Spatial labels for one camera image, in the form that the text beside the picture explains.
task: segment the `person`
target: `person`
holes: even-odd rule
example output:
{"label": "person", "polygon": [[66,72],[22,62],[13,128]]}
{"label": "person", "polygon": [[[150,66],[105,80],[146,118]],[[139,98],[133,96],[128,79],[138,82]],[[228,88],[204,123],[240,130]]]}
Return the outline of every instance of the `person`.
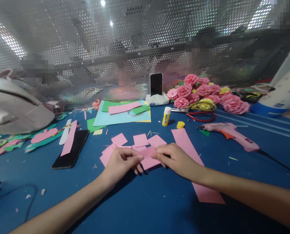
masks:
{"label": "person", "polygon": [[[182,148],[172,143],[156,148],[152,158],[196,184],[220,191],[290,228],[290,189],[244,179],[196,163]],[[138,152],[115,148],[104,171],[93,182],[61,203],[22,224],[17,233],[64,233],[94,207],[119,180],[133,169],[143,173]]]}

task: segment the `hand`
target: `hand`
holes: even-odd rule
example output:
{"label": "hand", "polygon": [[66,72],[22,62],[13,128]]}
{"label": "hand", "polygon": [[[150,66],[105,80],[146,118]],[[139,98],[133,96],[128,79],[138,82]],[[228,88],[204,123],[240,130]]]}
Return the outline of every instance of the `hand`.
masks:
{"label": "hand", "polygon": [[161,145],[156,148],[157,154],[153,155],[153,159],[166,164],[180,176],[189,180],[193,180],[196,170],[202,170],[204,167],[196,163],[185,151],[175,143],[170,145]]}
{"label": "hand", "polygon": [[138,170],[143,173],[139,164],[143,159],[144,157],[139,156],[134,149],[116,147],[102,175],[109,183],[115,185],[131,168],[135,174],[138,174]]}

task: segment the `glue stick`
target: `glue stick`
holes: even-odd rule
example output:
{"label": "glue stick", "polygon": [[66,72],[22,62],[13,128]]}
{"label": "glue stick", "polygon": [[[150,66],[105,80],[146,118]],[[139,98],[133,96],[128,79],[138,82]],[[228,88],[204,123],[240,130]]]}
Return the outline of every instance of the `glue stick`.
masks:
{"label": "glue stick", "polygon": [[162,120],[163,126],[168,126],[170,114],[171,114],[171,107],[165,107],[164,118]]}

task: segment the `black smartphone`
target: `black smartphone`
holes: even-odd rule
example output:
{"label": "black smartphone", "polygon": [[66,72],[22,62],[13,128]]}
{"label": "black smartphone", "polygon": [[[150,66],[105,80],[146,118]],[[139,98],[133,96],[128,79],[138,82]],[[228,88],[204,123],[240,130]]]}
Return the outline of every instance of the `black smartphone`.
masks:
{"label": "black smartphone", "polygon": [[89,133],[90,133],[89,130],[76,131],[74,133],[74,139],[70,153],[65,154],[64,156],[59,155],[51,168],[52,169],[73,168],[78,160],[79,154],[81,153],[81,150],[86,142]]}
{"label": "black smartphone", "polygon": [[151,96],[155,94],[162,95],[162,73],[152,74],[150,76]]}

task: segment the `hot glue gun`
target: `hot glue gun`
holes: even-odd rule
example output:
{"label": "hot glue gun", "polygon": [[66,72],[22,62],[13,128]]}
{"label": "hot glue gun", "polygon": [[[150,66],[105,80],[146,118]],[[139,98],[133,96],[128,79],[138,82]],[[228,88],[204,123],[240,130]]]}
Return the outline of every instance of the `hot glue gun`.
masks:
{"label": "hot glue gun", "polygon": [[236,142],[241,144],[244,150],[247,152],[259,150],[259,146],[244,135],[241,135],[239,132],[237,132],[237,126],[232,123],[208,123],[200,126],[199,128],[202,128],[209,132],[221,132],[227,140],[235,140]]}

